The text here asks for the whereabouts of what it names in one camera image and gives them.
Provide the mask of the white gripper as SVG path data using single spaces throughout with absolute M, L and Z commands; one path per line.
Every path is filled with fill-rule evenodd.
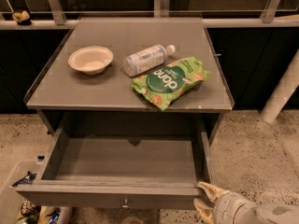
M 193 199 L 195 209 L 206 224 L 236 224 L 237 215 L 243 217 L 256 206 L 255 203 L 236 192 L 219 188 L 204 181 L 199 181 L 196 187 L 202 189 L 208 199 L 215 204 L 212 209 L 202 200 Z

